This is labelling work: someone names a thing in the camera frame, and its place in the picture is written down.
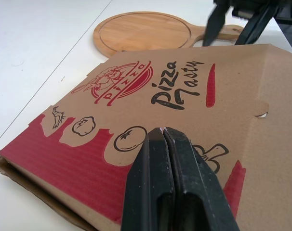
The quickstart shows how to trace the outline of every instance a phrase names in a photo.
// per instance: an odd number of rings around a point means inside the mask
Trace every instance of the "red printed graphic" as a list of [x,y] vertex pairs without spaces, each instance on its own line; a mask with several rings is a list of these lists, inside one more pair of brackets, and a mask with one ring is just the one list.
[[74,118],[68,118],[49,137],[45,137],[40,124],[43,118],[40,115],[33,120],[1,150],[1,155],[120,224],[131,166],[117,167],[104,160],[106,145],[113,134],[100,129],[90,142],[71,147],[59,139]]
[[105,102],[107,106],[118,99],[141,89],[152,77],[151,62],[136,62],[122,66],[113,66],[98,74],[90,82],[75,88],[71,93],[80,90],[91,90],[96,98],[94,103]]
[[237,216],[245,175],[246,169],[242,167],[238,160],[223,189],[234,218]]
[[215,103],[215,64],[212,65],[207,81],[206,107],[213,107]]

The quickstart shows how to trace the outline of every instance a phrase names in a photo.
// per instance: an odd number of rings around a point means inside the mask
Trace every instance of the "cardboard pizza box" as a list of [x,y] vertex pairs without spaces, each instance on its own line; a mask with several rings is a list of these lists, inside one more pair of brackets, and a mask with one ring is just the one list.
[[0,171],[79,227],[118,231],[156,127],[191,139],[242,231],[292,230],[292,54],[272,45],[119,52],[2,149]]

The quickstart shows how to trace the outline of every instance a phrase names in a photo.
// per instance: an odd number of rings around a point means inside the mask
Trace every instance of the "wooden pizza peel handle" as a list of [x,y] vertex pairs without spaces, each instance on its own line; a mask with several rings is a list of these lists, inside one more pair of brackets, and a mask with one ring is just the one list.
[[[190,23],[187,23],[187,26],[190,28],[192,35],[188,42],[182,46],[182,48],[192,47],[197,41],[202,40],[206,29],[206,27],[204,26],[195,26]],[[243,27],[238,25],[225,25],[220,31],[217,39],[222,40],[238,39],[242,30]]]

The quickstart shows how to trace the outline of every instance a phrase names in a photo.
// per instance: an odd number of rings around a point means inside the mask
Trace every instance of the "red stripe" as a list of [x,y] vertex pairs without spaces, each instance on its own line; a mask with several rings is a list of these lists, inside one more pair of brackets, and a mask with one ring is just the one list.
[[213,107],[215,103],[215,64],[212,65],[207,81],[206,107]]
[[237,215],[245,175],[246,169],[238,160],[223,189],[234,218]]
[[126,178],[130,166],[117,167],[104,160],[106,145],[113,134],[100,129],[86,144],[70,147],[60,143],[64,129],[74,118],[68,118],[52,135],[46,137],[41,127],[44,115],[0,153],[44,181],[120,223]]

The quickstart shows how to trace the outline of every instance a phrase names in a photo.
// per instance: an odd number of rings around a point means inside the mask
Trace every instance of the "pizza logo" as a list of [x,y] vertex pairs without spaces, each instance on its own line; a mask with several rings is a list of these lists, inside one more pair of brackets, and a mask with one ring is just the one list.
[[87,84],[75,88],[71,93],[91,91],[96,98],[94,103],[104,102],[107,106],[119,98],[141,89],[152,77],[151,62],[136,62],[122,66],[113,66],[102,71]]

